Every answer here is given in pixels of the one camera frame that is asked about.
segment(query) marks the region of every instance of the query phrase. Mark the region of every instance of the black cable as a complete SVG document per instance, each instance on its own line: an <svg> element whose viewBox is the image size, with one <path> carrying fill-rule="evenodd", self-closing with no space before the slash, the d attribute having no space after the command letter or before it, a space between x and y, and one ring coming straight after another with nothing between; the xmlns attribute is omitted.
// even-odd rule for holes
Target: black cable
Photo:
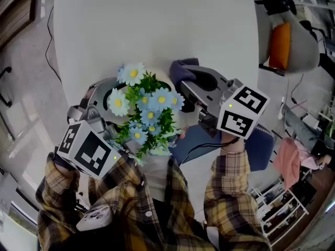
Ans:
<svg viewBox="0 0 335 251"><path fill-rule="evenodd" d="M301 109L303 109L303 110L305 110L307 113L309 113L311 116L313 116L315 119L317 119L314 115L312 115L308 110L306 110L303 106L301 106L300 104L298 104L298 102L296 101L296 99L293 97L293 92L294 92L294 90L301 84L301 82L302 82L302 80L303 80L303 78L304 78L304 75L305 74L303 74L302 76L301 76L301 79L300 79L300 81L299 81L299 83L293 88L293 90L292 90L292 92L291 92L291 101L295 104L295 105L297 105L297 106L299 106Z"/></svg>
<svg viewBox="0 0 335 251"><path fill-rule="evenodd" d="M227 143L220 143L220 144L217 144L217 143L203 143L203 144L200 144L198 146L195 146L194 148L192 148L188 152L186 158L179 164L179 166L181 166L187 160L187 158L189 158L189 155L191 154L192 151L194 151L194 150L196 150L198 148L205 148L205 147L227 147L229 145L232 145L232 144L238 142L239 139L240 138L236 137L235 139L233 139L232 141L229 141Z"/></svg>
<svg viewBox="0 0 335 251"><path fill-rule="evenodd" d="M321 38L318 43L323 40L323 46L325 48L325 54L327 55L328 49L327 49L327 44L326 44L326 37Z"/></svg>
<svg viewBox="0 0 335 251"><path fill-rule="evenodd" d="M314 137L314 138L310 138L309 140L310 140L310 141L311 141L311 140L319 140L319 141L322 141L322 142L325 144L325 146L328 148L328 145L326 144L326 142L325 142L324 140L322 140L321 138L318 138L317 136Z"/></svg>
<svg viewBox="0 0 335 251"><path fill-rule="evenodd" d="M295 90L295 89L302 83L302 80L303 80L303 78L304 78L304 75L305 75L305 74L302 75L302 77L301 77L299 83L293 88L293 90L292 90L292 92L291 92L291 100L292 100L292 102L293 102L294 104L298 104L298 103L297 103L297 101L295 100L295 98L293 97L293 92L294 92L294 90Z"/></svg>
<svg viewBox="0 0 335 251"><path fill-rule="evenodd" d="M47 50L46 50L46 59L47 59L47 62L48 62L48 64L49 64L49 67L53 70L53 72L55 73L55 75L57 76L57 78L59 79L59 81L62 82L62 80L60 79L58 73L57 73L56 70L51 66L51 64L50 64L50 62L49 62L49 60L48 60L48 57L47 57L47 53L48 53L50 44L51 44L51 42L52 42L52 40L53 40L51 31L50 31L50 28L49 28L49 22L50 22L50 18L51 18L51 13L52 13L52 11L53 11L53 7L52 7L52 9L50 10L49 19L48 19L48 23L47 23L47 27L48 27L48 31L49 31L49 35L50 35L51 39L50 39L50 42L49 42L48 47L47 47Z"/></svg>

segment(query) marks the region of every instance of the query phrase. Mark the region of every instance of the blue flower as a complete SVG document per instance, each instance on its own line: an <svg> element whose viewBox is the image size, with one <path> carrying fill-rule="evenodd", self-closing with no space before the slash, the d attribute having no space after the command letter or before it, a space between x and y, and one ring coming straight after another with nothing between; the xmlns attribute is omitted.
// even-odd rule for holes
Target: blue flower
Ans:
<svg viewBox="0 0 335 251"><path fill-rule="evenodd" d="M148 132L153 136L157 136L159 133L161 133L161 131L162 131L161 126L157 124L150 125L148 127Z"/></svg>
<svg viewBox="0 0 335 251"><path fill-rule="evenodd" d="M129 129L130 137L137 143L143 145L148 139L148 132L143 131L141 128L131 128Z"/></svg>
<svg viewBox="0 0 335 251"><path fill-rule="evenodd" d="M167 88L161 87L152 93L152 97L149 98L149 107L156 111L163 111L171 107L172 99L172 93Z"/></svg>
<svg viewBox="0 0 335 251"><path fill-rule="evenodd" d="M171 108L175 111L181 110L184 106L184 97L176 91L171 91L172 94L172 105Z"/></svg>
<svg viewBox="0 0 335 251"><path fill-rule="evenodd" d="M167 149L163 146L159 146L156 149L150 150L150 153L152 155L164 155L164 156L170 156L171 155L169 149Z"/></svg>
<svg viewBox="0 0 335 251"><path fill-rule="evenodd" d="M146 70L144 69L143 63L129 64L122 67L118 73L117 79L120 83L126 83L126 85L134 86L139 84L144 78Z"/></svg>
<svg viewBox="0 0 335 251"><path fill-rule="evenodd" d="M146 130L147 126L135 120L129 121L129 128L141 128L142 130Z"/></svg>
<svg viewBox="0 0 335 251"><path fill-rule="evenodd" d="M121 151L124 151L124 152L126 151L119 143L117 143L117 142L115 142L113 140L108 140L107 143L110 146L116 148L117 150L121 150Z"/></svg>
<svg viewBox="0 0 335 251"><path fill-rule="evenodd" d="M145 161L142 161L140 158L137 158L135 155L132 155L131 153L128 154L128 157L134 159L140 166L145 165Z"/></svg>
<svg viewBox="0 0 335 251"><path fill-rule="evenodd" d="M127 115L130 108L129 100L126 99L126 95L123 94L121 90L117 90L116 88L113 88L111 91L108 104L112 113L114 113L116 116Z"/></svg>
<svg viewBox="0 0 335 251"><path fill-rule="evenodd" d="M158 119L161 116L161 112L154 110L143 110L140 114L141 122L146 124L147 126L152 126L158 122Z"/></svg>
<svg viewBox="0 0 335 251"><path fill-rule="evenodd" d="M149 98L151 97L150 93L146 93L144 88L140 89L140 98L136 102L137 108L139 108L141 111L144 109L148 109L149 106Z"/></svg>

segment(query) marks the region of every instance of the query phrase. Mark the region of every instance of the plaid shirt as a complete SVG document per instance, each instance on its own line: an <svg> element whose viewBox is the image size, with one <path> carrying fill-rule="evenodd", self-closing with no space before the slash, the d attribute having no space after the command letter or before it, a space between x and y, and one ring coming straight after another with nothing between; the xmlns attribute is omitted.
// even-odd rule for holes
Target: plaid shirt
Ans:
<svg viewBox="0 0 335 251"><path fill-rule="evenodd" d="M126 153L121 155L102 180L90 179L88 190L92 206L107 202L114 214L121 212L128 199L136 199L136 207L132 207L127 216L132 222L126 223L130 227L126 230L129 235L125 235L125 239L129 239L126 250L215 250L208 240L194 233L193 225L197 222L189 201L187 182L178 165L170 159L165 203L172 206L172 211L167 228L162 229L145 175ZM208 226L218 229L220 250L270 250L256 217L258 205L246 193L250 172L246 152L218 157L212 170L204 211ZM46 175L36 193L43 206L38 216L38 237L43 250L49 250L78 233L76 224L82 214L75 211L74 206L79 176L76 171L73 179L67 179L53 161L47 161ZM152 212L151 216L146 215L148 211ZM169 230L169 237L164 237L166 230Z"/></svg>

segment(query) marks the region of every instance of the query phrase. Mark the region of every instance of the orange cushion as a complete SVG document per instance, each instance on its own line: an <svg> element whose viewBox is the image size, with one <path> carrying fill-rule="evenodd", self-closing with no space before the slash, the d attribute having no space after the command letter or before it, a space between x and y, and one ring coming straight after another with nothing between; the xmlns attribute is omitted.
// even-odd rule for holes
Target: orange cushion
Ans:
<svg viewBox="0 0 335 251"><path fill-rule="evenodd" d="M289 23L283 23L274 28L271 37L269 66L286 70L288 64L289 47L291 46L291 31Z"/></svg>

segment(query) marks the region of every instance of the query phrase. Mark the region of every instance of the flower bouquet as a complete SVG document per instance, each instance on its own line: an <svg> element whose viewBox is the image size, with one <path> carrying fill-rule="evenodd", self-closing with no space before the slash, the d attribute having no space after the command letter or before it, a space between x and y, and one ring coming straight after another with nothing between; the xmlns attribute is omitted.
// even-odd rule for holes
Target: flower bouquet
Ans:
<svg viewBox="0 0 335 251"><path fill-rule="evenodd" d="M140 165L143 165L142 156L148 153L170 155L169 138L181 133L173 126L173 111L181 110L185 99L170 91L170 86L157 80L155 74L148 73L143 64L122 66L117 80L126 83L128 91L124 94L114 88L108 100L109 108L116 116L128 116L129 121L119 126L119 138L110 144L121 148L121 144L132 138L141 148L129 157Z"/></svg>

